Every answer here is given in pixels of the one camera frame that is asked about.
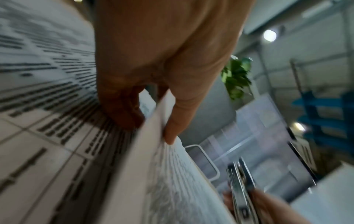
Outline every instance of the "ceiling light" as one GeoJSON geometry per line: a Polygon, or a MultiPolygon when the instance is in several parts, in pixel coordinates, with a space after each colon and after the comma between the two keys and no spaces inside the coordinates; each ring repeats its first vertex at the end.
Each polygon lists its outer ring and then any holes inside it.
{"type": "Polygon", "coordinates": [[[269,42],[274,42],[277,39],[277,33],[273,30],[266,30],[263,34],[263,37],[269,42]]]}
{"type": "Polygon", "coordinates": [[[299,131],[305,131],[305,127],[304,127],[302,124],[300,124],[300,123],[295,122],[295,123],[294,123],[294,126],[295,126],[299,131]]]}

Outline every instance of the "blue metal rack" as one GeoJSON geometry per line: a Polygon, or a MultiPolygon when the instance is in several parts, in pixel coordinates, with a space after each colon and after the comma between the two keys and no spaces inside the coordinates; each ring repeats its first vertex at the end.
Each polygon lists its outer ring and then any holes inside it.
{"type": "Polygon", "coordinates": [[[312,132],[307,132],[304,137],[313,139],[318,145],[328,145],[336,149],[354,154],[354,92],[347,92],[341,98],[316,98],[312,91],[302,94],[301,99],[292,103],[303,106],[306,115],[298,121],[312,127],[312,132]],[[323,118],[318,115],[317,107],[338,107],[343,110],[343,119],[323,118]],[[343,130],[347,138],[339,138],[323,133],[322,127],[343,130]]]}

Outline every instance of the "hand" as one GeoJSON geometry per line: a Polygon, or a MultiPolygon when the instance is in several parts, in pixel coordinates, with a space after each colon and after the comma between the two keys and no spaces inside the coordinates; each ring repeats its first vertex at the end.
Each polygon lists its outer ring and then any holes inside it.
{"type": "Polygon", "coordinates": [[[97,91],[104,111],[126,129],[144,116],[148,83],[176,97],[164,138],[173,144],[229,60],[254,0],[100,0],[96,3],[97,91]]]}
{"type": "MultiPolygon", "coordinates": [[[[232,193],[223,193],[224,203],[234,213],[232,193]]],[[[286,202],[255,189],[251,193],[255,209],[266,224],[310,224],[286,202]]]]}

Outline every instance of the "green plant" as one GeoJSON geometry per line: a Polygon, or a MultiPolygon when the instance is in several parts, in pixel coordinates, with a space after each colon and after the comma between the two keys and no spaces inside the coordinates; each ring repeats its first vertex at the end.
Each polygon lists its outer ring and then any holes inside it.
{"type": "Polygon", "coordinates": [[[251,70],[250,58],[231,58],[221,71],[221,79],[226,86],[232,100],[241,98],[244,95],[244,88],[251,85],[247,74],[251,70]]]}

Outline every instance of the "metal frame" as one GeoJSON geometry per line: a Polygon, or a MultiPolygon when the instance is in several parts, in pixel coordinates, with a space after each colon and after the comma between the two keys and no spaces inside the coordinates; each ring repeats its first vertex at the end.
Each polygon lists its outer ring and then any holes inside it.
{"type": "Polygon", "coordinates": [[[184,147],[185,149],[187,148],[192,148],[192,147],[198,147],[200,149],[200,151],[204,154],[205,158],[208,160],[208,162],[210,163],[210,165],[214,168],[214,170],[216,171],[216,176],[214,176],[213,178],[210,178],[209,181],[216,181],[217,179],[220,178],[220,171],[219,169],[215,166],[215,164],[213,163],[213,161],[209,158],[209,156],[206,154],[206,152],[204,151],[204,149],[200,146],[200,145],[189,145],[184,147]]]}

